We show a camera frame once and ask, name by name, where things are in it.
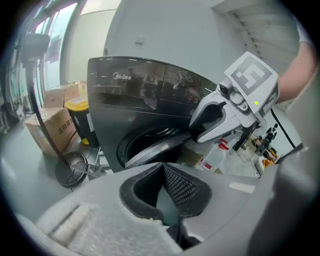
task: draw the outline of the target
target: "person's forearm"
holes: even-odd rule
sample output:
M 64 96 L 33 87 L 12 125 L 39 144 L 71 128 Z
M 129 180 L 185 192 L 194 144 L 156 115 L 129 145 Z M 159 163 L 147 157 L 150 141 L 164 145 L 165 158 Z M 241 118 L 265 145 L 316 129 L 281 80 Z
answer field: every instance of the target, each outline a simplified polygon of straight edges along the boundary
M 294 99 L 311 81 L 316 71 L 317 58 L 315 50 L 306 42 L 300 44 L 297 57 L 287 71 L 278 79 L 278 103 Z

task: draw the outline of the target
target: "trash bin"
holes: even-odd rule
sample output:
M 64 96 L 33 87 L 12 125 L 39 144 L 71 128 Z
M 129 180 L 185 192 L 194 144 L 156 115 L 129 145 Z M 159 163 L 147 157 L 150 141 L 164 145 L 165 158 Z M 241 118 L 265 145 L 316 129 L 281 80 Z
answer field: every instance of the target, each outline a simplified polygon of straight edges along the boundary
M 72 98 L 64 103 L 64 107 L 68 109 L 82 143 L 92 148 L 98 147 L 99 142 L 89 113 L 88 99 L 82 97 Z

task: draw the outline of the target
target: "black round stand base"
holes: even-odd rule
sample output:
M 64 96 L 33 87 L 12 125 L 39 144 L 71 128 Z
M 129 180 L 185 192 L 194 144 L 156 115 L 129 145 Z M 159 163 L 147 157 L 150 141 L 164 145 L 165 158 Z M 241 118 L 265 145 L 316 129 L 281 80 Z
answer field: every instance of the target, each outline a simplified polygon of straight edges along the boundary
M 71 168 L 79 162 L 87 163 L 87 159 L 79 152 L 70 152 L 64 155 L 65 160 L 69 163 L 67 166 L 64 162 L 59 160 L 55 166 L 55 178 L 65 188 L 73 188 L 79 185 L 86 178 L 86 174 Z

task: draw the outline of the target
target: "midea logo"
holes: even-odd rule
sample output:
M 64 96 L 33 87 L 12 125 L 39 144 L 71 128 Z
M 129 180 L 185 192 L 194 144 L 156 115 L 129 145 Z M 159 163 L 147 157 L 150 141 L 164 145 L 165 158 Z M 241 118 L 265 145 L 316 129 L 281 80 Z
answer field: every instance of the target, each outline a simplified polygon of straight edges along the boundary
M 114 72 L 112 74 L 112 77 L 113 77 L 114 80 L 117 80 L 117 79 L 131 80 L 131 76 L 130 75 L 119 74 L 118 72 Z

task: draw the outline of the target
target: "front-loading washing machine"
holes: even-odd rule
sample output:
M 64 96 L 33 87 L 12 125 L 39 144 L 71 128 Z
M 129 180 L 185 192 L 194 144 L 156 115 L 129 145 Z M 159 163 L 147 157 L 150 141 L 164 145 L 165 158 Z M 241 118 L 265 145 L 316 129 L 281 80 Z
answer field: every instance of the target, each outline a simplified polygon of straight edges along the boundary
M 181 144 L 189 139 L 186 133 L 194 110 L 216 87 L 189 70 L 152 59 L 89 59 L 87 92 L 92 129 L 112 170 L 123 170 L 129 160 L 153 145 L 160 153 L 145 159 L 144 164 L 175 162 Z M 160 143 L 171 138 L 181 141 L 172 143 L 172 148 Z

